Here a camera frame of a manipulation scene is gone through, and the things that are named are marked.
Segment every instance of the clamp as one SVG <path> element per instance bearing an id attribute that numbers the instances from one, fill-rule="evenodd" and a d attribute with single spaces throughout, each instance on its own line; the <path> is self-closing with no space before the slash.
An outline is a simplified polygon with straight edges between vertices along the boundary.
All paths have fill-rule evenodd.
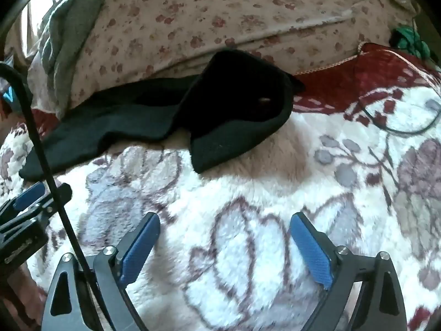
<path id="1" fill-rule="evenodd" d="M 61 184 L 58 192 L 63 204 L 71 200 L 69 184 Z M 42 198 L 44 193 L 43 183 L 34 184 L 0 208 L 0 280 L 6 280 L 48 242 L 46 228 L 57 208 L 51 194 Z"/>
<path id="2" fill-rule="evenodd" d="M 118 245 L 87 257 L 95 276 L 103 314 L 115 331 L 148 331 L 136 312 L 126 287 L 138 278 L 160 234 L 157 214 L 147 213 Z M 103 327 L 75 256 L 64 254 L 49 288 L 42 331 L 102 331 Z"/>
<path id="3" fill-rule="evenodd" d="M 361 256 L 336 247 L 302 212 L 292 216 L 290 231 L 312 277 L 327 290 L 302 331 L 334 331 L 355 282 L 362 286 L 347 331 L 407 331 L 403 294 L 388 253 Z"/>

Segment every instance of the gray towel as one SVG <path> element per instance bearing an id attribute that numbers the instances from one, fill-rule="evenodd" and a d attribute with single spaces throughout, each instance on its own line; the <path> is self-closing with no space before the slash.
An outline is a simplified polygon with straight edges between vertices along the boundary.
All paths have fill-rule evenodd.
<path id="1" fill-rule="evenodd" d="M 68 107 L 76 61 L 105 0 L 60 0 L 49 12 L 39 52 L 57 117 Z"/>

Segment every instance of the wire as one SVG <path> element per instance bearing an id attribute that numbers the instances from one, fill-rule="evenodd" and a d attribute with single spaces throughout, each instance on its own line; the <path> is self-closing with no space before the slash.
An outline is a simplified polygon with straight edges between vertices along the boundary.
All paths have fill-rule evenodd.
<path id="1" fill-rule="evenodd" d="M 377 45 L 377 46 L 384 47 L 383 45 L 376 44 L 376 43 L 374 43 L 374 42 L 370 42 L 370 44 L 374 44 L 374 45 Z M 357 83 L 356 83 L 356 80 L 357 80 L 357 78 L 356 78 L 356 66 L 357 66 L 357 60 L 358 60 L 361 56 L 363 56 L 363 54 L 362 54 L 362 49 L 359 48 L 359 49 L 357 50 L 357 57 L 356 57 L 356 60 L 355 60 L 355 62 L 354 62 L 353 71 L 352 71 L 352 72 L 353 72 L 353 85 L 354 85 L 354 91 L 357 91 L 357 89 L 358 89 L 358 88 L 357 88 L 358 86 L 357 86 Z M 358 105 L 360 106 L 361 110 L 366 114 L 366 116 L 371 120 L 371 122 L 372 122 L 372 124 L 373 124 L 374 126 L 376 126 L 377 128 L 379 128 L 379 129 L 381 129 L 381 130 L 384 130 L 384 131 L 386 131 L 386 132 L 388 132 L 388 133 L 391 133 L 391 134 L 394 134 L 394 135 L 397 135 L 397 136 L 399 136 L 399 137 L 403 137 L 403 138 L 412 137 L 412 136 L 416 136 L 416 135 L 420 135 L 420 134 L 425 133 L 426 131 L 428 131 L 429 129 L 431 129 L 436 123 L 438 123 L 438 120 L 439 120 L 440 117 L 441 117 L 441 108 L 440 108 L 440 110 L 437 112 L 436 116 L 435 116 L 435 117 L 432 119 L 432 121 L 431 121 L 427 126 L 425 126 L 424 128 L 421 128 L 421 129 L 418 129 L 418 130 L 411 130 L 411 131 L 402 131 L 402 130 L 397 130 L 397 129 L 389 128 L 389 127 L 387 127 L 387 126 L 384 126 L 384 125 L 378 123 L 378 122 L 375 120 L 375 117 L 372 116 L 372 115 L 367 111 L 366 106 L 365 106 L 363 103 L 361 103 L 360 96 L 358 96 Z"/>
<path id="2" fill-rule="evenodd" d="M 104 316 L 109 320 L 109 315 L 107 312 L 107 308 L 105 307 L 100 290 L 98 288 L 98 284 L 96 283 L 96 278 L 94 273 L 91 271 L 89 264 L 83 254 L 83 251 L 81 250 L 81 246 L 78 242 L 78 239 L 75 235 L 75 232 L 72 228 L 72 224 L 69 221 L 69 217 L 66 213 L 66 210 L 64 209 L 64 205 L 61 201 L 61 197 L 57 190 L 57 185 L 55 184 L 52 172 L 49 168 L 48 161 L 45 156 L 45 152 L 43 150 L 43 145 L 40 141 L 40 136 L 37 131 L 37 126 L 35 124 L 34 116 L 32 115 L 32 110 L 30 107 L 30 103 L 28 100 L 28 94 L 27 94 L 27 84 L 23 80 L 23 77 L 15 70 L 14 68 L 8 66 L 7 64 L 0 62 L 0 78 L 4 78 L 7 80 L 7 82 L 11 85 L 11 87 L 14 89 L 18 101 L 20 103 L 21 111 L 23 112 L 23 115 L 25 117 L 26 126 L 28 129 L 29 137 L 32 143 L 34 144 L 34 150 L 37 154 L 38 160 L 41 165 L 41 169 L 43 171 L 43 175 L 45 176 L 46 182 L 48 184 L 49 190 L 51 192 L 51 195 L 53 197 L 53 200 L 55 202 L 55 205 L 58 209 L 58 214 L 60 215 L 61 222 L 63 223 L 63 227 L 66 231 L 66 235 L 69 238 L 69 241 L 71 242 L 72 248 L 74 250 L 74 254 L 83 270 L 85 279 L 87 283 L 89 284 L 92 293 L 100 306 L 100 309 L 102 310 Z"/>

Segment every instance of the blue object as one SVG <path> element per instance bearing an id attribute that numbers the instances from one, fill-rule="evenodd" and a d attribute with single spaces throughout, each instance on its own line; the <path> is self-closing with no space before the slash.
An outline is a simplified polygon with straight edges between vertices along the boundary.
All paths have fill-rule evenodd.
<path id="1" fill-rule="evenodd" d="M 290 231 L 312 277 L 329 290 L 334 279 L 329 258 L 296 214 L 291 218 Z"/>
<path id="2" fill-rule="evenodd" d="M 45 184 L 38 182 L 31 186 L 29 189 L 21 193 L 14 203 L 14 209 L 16 211 L 23 211 L 39 198 L 41 198 L 46 192 Z"/>
<path id="3" fill-rule="evenodd" d="M 153 249 L 160 234 L 160 219 L 153 214 L 150 220 L 138 233 L 137 238 L 131 245 L 122 260 L 120 285 L 127 287 L 136 281 L 150 252 Z"/>
<path id="4" fill-rule="evenodd" d="M 9 103 L 14 102 L 14 90 L 12 87 L 9 87 L 7 92 L 3 93 L 3 98 L 8 100 Z"/>

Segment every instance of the metal screw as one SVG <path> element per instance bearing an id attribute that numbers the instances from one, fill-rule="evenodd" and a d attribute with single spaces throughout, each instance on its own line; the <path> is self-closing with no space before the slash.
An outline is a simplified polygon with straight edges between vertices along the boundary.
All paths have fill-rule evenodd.
<path id="1" fill-rule="evenodd" d="M 107 246 L 104 248 L 104 255 L 112 255 L 115 252 L 114 246 Z"/>
<path id="2" fill-rule="evenodd" d="M 389 260 L 390 259 L 390 255 L 388 253 L 386 253 L 386 252 L 380 252 L 380 257 L 383 260 Z"/>
<path id="3" fill-rule="evenodd" d="M 340 255 L 346 255 L 347 253 L 349 253 L 349 249 L 346 246 L 340 245 L 340 246 L 337 246 L 337 252 Z"/>
<path id="4" fill-rule="evenodd" d="M 61 257 L 61 260 L 63 260 L 65 263 L 67 263 L 68 261 L 72 260 L 72 254 L 71 253 L 66 253 Z"/>

